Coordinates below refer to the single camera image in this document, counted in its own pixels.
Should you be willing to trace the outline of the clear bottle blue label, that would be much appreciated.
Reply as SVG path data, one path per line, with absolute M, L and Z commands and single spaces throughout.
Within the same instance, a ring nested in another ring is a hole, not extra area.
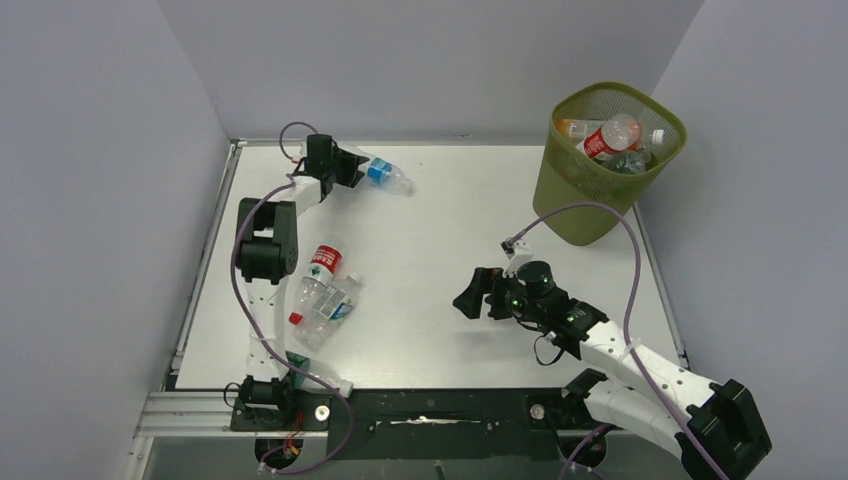
M 343 143 L 341 148 L 366 159 L 364 174 L 374 187 L 392 194 L 412 194 L 414 182 L 397 165 L 352 144 Z

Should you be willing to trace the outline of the clear bottle red label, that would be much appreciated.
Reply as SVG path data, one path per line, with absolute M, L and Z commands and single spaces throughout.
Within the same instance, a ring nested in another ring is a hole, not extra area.
M 633 116 L 617 114 L 581 140 L 576 149 L 592 160 L 607 160 L 637 144 L 642 137 L 642 124 Z
M 309 315 L 308 311 L 339 270 L 344 253 L 345 245 L 336 236 L 327 237 L 316 247 L 296 284 L 292 312 L 288 318 L 290 324 L 297 326 Z

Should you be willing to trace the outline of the crushed clear bottle white cap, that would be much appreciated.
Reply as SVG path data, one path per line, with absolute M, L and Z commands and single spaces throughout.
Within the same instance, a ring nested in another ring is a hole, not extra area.
M 310 350 L 320 350 L 353 312 L 362 287 L 361 276 L 351 273 L 298 300 L 289 317 L 294 337 Z

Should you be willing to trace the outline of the orange drink bottle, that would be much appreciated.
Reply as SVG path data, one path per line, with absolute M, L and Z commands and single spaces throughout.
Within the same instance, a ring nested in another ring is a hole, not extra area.
M 582 141 L 591 133 L 600 129 L 604 120 L 582 120 L 582 119 L 556 119 L 554 126 L 556 130 L 566 138 L 569 138 L 574 144 Z M 639 148 L 647 148 L 650 146 L 662 145 L 664 143 L 666 131 L 664 129 L 647 130 L 643 128 L 641 137 L 634 142 L 630 148 L 638 150 Z

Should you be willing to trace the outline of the clear bottle red label top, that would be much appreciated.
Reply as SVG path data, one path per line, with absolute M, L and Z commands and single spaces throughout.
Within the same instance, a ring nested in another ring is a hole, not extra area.
M 633 116 L 617 114 L 581 140 L 576 149 L 592 160 L 607 160 L 637 144 L 642 137 L 642 124 Z

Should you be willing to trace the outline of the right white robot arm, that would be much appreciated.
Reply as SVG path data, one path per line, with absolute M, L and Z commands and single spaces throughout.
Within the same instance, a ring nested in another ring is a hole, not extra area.
M 513 273 L 478 267 L 452 302 L 469 319 L 513 319 L 586 363 L 564 388 L 572 425 L 610 424 L 680 460 L 693 479 L 745 479 L 773 443 L 752 393 L 730 379 L 697 375 L 637 340 L 595 306 L 559 288 L 548 263 Z

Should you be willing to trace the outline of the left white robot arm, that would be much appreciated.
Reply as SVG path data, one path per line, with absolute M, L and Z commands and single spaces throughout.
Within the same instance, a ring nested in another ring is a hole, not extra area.
M 335 186 L 354 188 L 364 178 L 369 158 L 340 146 L 327 134 L 309 135 L 301 158 L 285 182 L 260 198 L 238 204 L 230 280 L 250 324 L 246 377 L 238 398 L 249 408 L 283 410 L 297 380 L 342 399 L 346 381 L 328 381 L 286 357 L 285 296 L 299 260 L 298 217 L 323 202 Z

